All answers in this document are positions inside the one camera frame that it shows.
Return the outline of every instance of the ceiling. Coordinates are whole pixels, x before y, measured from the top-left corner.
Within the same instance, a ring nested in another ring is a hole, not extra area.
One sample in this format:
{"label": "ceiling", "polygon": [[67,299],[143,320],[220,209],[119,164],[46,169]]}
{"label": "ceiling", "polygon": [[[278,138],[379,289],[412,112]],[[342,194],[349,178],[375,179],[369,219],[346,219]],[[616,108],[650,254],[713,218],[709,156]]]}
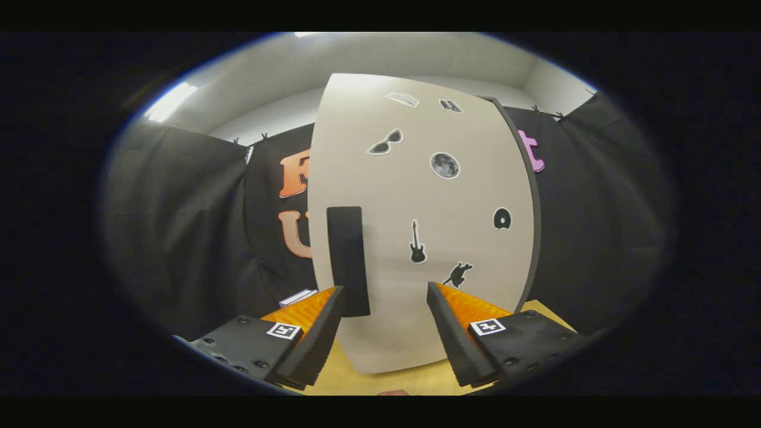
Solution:
{"label": "ceiling", "polygon": [[445,76],[522,88],[536,61],[532,53],[478,33],[275,34],[189,75],[199,89],[167,122],[210,133],[258,107],[322,88],[334,72]]}

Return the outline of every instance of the black panel edge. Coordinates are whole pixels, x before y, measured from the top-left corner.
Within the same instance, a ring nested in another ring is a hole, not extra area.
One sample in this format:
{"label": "black panel edge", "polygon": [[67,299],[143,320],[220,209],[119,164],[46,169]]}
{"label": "black panel edge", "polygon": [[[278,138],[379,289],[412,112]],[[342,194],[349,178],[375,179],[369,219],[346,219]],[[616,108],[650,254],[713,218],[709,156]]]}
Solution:
{"label": "black panel edge", "polygon": [[314,385],[317,381],[346,310],[345,291],[344,287],[336,287],[307,336],[277,368],[277,374],[285,378],[281,380],[288,386],[303,390],[305,385]]}
{"label": "black panel edge", "polygon": [[460,386],[481,386],[497,380],[497,371],[460,326],[449,302],[435,283],[428,283],[426,302],[457,383]]}
{"label": "black panel edge", "polygon": [[531,188],[531,199],[533,200],[533,250],[531,252],[531,265],[529,266],[528,277],[526,278],[526,286],[524,287],[523,294],[521,294],[521,300],[518,301],[516,308],[512,312],[519,312],[528,299],[531,292],[531,286],[533,285],[534,277],[537,274],[537,264],[539,263],[540,247],[542,243],[542,206],[539,198],[539,187],[537,186],[537,179],[534,176],[533,167],[531,166],[531,159],[528,156],[528,152],[523,144],[521,134],[518,133],[517,127],[509,115],[502,108],[502,104],[494,97],[480,97],[483,100],[489,101],[494,104],[497,111],[505,119],[505,122],[510,128],[510,132],[515,138],[515,142],[518,144],[518,151],[524,160],[524,166],[526,167],[526,174],[528,176],[528,183]]}

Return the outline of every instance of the orange letter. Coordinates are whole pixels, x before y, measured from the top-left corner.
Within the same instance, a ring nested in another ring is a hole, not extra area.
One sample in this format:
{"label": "orange letter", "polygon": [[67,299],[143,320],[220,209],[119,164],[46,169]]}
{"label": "orange letter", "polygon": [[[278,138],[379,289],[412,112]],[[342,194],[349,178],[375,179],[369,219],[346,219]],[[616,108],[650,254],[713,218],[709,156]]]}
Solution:
{"label": "orange letter", "polygon": [[305,259],[312,258],[312,249],[301,243],[301,239],[298,238],[298,223],[301,214],[298,211],[283,211],[278,214],[278,219],[283,224],[283,238],[285,239],[285,246],[293,254]]}
{"label": "orange letter", "polygon": [[298,195],[307,189],[307,184],[301,182],[301,176],[309,178],[309,153],[311,149],[283,158],[280,165],[283,166],[283,188],[280,197]]}

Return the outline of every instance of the black fabric backdrop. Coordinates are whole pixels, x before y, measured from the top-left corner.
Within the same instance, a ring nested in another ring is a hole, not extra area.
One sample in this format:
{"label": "black fabric backdrop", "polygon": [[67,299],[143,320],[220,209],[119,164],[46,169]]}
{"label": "black fabric backdrop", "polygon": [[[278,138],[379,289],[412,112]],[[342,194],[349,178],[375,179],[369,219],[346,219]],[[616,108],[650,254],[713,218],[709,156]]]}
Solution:
{"label": "black fabric backdrop", "polygon": [[107,252],[127,296],[195,340],[272,299],[244,229],[247,149],[145,123],[116,145],[103,202]]}
{"label": "black fabric backdrop", "polygon": [[[604,96],[558,122],[506,107],[538,142],[542,240],[529,299],[577,331],[612,327],[651,291],[670,239],[672,195],[658,158]],[[314,125],[243,146],[166,126],[126,134],[107,181],[110,257],[127,294],[172,334],[197,337],[238,314],[264,316],[316,289],[311,259],[285,246],[280,161],[309,149]]]}

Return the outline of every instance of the sticker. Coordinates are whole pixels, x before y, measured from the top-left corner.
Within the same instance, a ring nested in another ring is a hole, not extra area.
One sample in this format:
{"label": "sticker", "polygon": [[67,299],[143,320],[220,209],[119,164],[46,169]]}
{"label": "sticker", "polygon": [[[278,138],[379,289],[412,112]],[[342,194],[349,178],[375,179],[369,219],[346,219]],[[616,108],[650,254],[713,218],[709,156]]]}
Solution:
{"label": "sticker", "polygon": [[270,336],[280,337],[281,339],[291,340],[296,336],[296,333],[298,333],[300,329],[301,327],[297,325],[277,322],[272,326],[272,328],[269,329],[269,331],[267,331],[267,334]]}
{"label": "sticker", "polygon": [[385,155],[391,151],[391,146],[387,142],[379,142],[376,145],[370,147],[368,153],[371,155]]}
{"label": "sticker", "polygon": [[463,112],[463,109],[461,109],[460,106],[458,106],[457,103],[452,100],[439,100],[438,103],[441,104],[444,110],[453,111],[455,113]]}
{"label": "sticker", "polygon": [[459,262],[457,266],[455,266],[454,269],[452,269],[452,271],[449,273],[449,278],[447,278],[446,281],[442,282],[441,285],[446,286],[447,283],[452,282],[454,288],[459,289],[460,285],[465,282],[465,277],[463,276],[465,275],[465,271],[470,269],[473,269],[472,264],[465,263],[463,265],[463,262]]}
{"label": "sticker", "polygon": [[500,331],[507,330],[507,328],[505,328],[505,326],[502,325],[501,322],[497,321],[496,318],[492,318],[490,320],[472,322],[470,323],[470,325],[471,327],[473,327],[473,330],[479,336],[485,336],[487,334],[494,334]]}
{"label": "sticker", "polygon": [[452,180],[460,175],[460,162],[449,153],[434,153],[431,156],[431,169],[439,177]]}
{"label": "sticker", "polygon": [[388,95],[386,95],[386,98],[394,100],[397,103],[410,106],[412,108],[417,108],[418,104],[420,103],[420,101],[417,101],[412,95],[401,94],[399,92],[390,92]]}
{"label": "sticker", "polygon": [[391,131],[383,141],[377,142],[372,147],[370,147],[370,149],[368,150],[368,154],[385,155],[388,152],[391,152],[390,144],[399,144],[403,140],[404,140],[404,135],[402,134],[402,130],[397,128]]}
{"label": "sticker", "polygon": [[510,228],[510,212],[505,207],[497,208],[496,211],[494,211],[494,228],[499,229],[509,229]]}
{"label": "sticker", "polygon": [[412,221],[412,242],[409,243],[409,249],[412,250],[412,255],[409,259],[414,264],[421,264],[428,258],[425,255],[425,245],[418,243],[418,220]]}

